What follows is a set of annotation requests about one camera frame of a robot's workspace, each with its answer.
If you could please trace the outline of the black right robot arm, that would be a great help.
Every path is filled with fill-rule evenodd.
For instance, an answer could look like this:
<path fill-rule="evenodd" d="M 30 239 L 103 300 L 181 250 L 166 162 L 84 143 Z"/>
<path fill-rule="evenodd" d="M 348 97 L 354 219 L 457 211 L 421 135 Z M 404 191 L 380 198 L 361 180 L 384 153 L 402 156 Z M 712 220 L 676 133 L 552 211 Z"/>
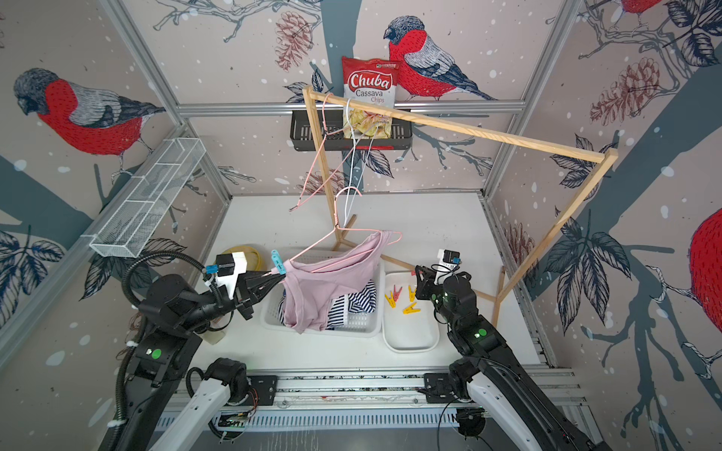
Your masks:
<path fill-rule="evenodd" d="M 417 300 L 432 304 L 462 355 L 449 365 L 455 398 L 490 413 L 520 450 L 609 450 L 567 419 L 526 373 L 502 334 L 479 313 L 470 274 L 440 265 L 417 266 L 414 273 Z"/>

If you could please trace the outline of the striped tank top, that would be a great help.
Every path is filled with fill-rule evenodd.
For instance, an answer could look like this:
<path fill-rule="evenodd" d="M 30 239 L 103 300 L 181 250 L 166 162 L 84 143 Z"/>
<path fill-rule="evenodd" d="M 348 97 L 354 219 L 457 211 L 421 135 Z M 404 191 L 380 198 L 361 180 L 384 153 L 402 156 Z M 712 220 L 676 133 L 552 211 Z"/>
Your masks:
<path fill-rule="evenodd" d="M 284 319 L 287 293 L 280 289 L 276 306 L 271 306 L 267 313 L 267 322 L 276 327 L 291 329 Z M 331 331 L 366 333 L 372 326 L 372 317 L 378 306 L 376 283 L 370 279 L 361 291 L 349 293 L 335 298 L 327 312 L 325 326 L 321 329 L 306 329 L 310 332 L 326 333 Z"/>

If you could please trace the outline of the pink tank top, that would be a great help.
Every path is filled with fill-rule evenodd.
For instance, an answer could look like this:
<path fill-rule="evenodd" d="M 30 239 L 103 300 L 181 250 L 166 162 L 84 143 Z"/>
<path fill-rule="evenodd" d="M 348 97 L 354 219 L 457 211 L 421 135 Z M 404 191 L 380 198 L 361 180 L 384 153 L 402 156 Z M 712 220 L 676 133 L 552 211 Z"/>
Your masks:
<path fill-rule="evenodd" d="M 353 249 L 315 263 L 284 261 L 282 281 L 287 293 L 284 319 L 295 332 L 325 326 L 331 302 L 342 295 L 361 291 L 373 278 L 386 244 L 393 235 L 372 233 Z"/>

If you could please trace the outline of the red clothespin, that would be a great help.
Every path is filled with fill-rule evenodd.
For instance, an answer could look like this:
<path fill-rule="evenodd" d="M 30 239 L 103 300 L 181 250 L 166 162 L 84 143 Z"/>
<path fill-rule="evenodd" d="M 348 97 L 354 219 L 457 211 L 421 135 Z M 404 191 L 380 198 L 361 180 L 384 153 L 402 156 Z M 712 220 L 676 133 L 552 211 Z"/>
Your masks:
<path fill-rule="evenodd" d="M 398 300 L 400 298 L 400 295 L 402 294 L 402 288 L 398 289 L 396 286 L 394 286 L 391 291 L 391 294 L 392 294 L 393 303 L 396 304 L 396 302 L 398 302 Z"/>

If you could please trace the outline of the teal clothespin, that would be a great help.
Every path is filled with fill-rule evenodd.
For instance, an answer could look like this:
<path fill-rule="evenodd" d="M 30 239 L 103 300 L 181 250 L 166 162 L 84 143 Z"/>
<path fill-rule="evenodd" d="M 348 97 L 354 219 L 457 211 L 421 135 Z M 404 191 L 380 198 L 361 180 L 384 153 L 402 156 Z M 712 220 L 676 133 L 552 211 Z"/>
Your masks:
<path fill-rule="evenodd" d="M 272 252 L 271 252 L 271 258 L 272 258 L 272 261 L 273 261 L 273 263 L 274 263 L 274 267 L 275 267 L 276 271 L 277 271 L 279 274 L 281 274 L 281 275 L 287 274 L 287 270 L 286 270 L 286 267 L 285 267 L 285 264 L 284 264 L 284 260 L 282 259 L 282 257 L 281 257 L 281 255 L 280 255 L 280 253 L 278 252 L 278 250 L 276 250 L 276 249 L 273 249 L 273 250 L 272 250 Z"/>

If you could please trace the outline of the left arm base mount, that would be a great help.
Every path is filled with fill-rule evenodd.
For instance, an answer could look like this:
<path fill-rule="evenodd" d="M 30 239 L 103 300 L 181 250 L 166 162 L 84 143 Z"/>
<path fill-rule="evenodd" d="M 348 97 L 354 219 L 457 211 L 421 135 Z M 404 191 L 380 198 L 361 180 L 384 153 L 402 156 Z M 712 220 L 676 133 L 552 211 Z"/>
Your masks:
<path fill-rule="evenodd" d="M 272 406 L 278 389 L 278 376 L 251 375 L 229 383 L 231 397 L 224 407 Z"/>

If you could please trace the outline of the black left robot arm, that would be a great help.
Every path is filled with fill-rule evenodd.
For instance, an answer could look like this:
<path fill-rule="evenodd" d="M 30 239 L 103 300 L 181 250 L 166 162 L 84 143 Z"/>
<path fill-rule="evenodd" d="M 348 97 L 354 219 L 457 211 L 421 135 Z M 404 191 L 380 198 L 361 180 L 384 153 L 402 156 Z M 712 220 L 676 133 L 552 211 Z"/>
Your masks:
<path fill-rule="evenodd" d="M 135 272 L 154 260 L 180 259 L 198 270 L 208 285 L 198 293 L 178 274 L 167 274 L 139 299 L 131 286 Z M 159 250 L 141 255 L 121 280 L 126 299 L 138 309 L 141 325 L 128 343 L 115 384 L 116 411 L 103 438 L 103 450 L 188 450 L 204 430 L 220 441 L 238 433 L 214 426 L 218 411 L 246 407 L 250 420 L 260 407 L 273 405 L 276 376 L 250 376 L 244 363 L 226 357 L 207 369 L 191 363 L 202 334 L 216 332 L 212 322 L 238 312 L 251 319 L 283 274 L 247 271 L 241 253 L 220 255 L 206 267 L 193 257 Z"/>

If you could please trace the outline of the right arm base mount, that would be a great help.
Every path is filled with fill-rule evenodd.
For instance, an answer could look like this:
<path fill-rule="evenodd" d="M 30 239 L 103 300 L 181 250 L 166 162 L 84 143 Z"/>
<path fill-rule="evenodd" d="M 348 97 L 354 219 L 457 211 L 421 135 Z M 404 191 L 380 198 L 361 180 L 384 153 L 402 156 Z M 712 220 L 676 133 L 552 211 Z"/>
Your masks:
<path fill-rule="evenodd" d="M 504 400 L 503 395 L 488 381 L 474 383 L 474 377 L 481 372 L 477 368 L 464 370 L 449 369 L 447 372 L 425 373 L 423 387 L 417 392 L 426 397 L 429 404 L 451 401 L 452 403 L 475 404 L 486 406 L 498 404 Z"/>

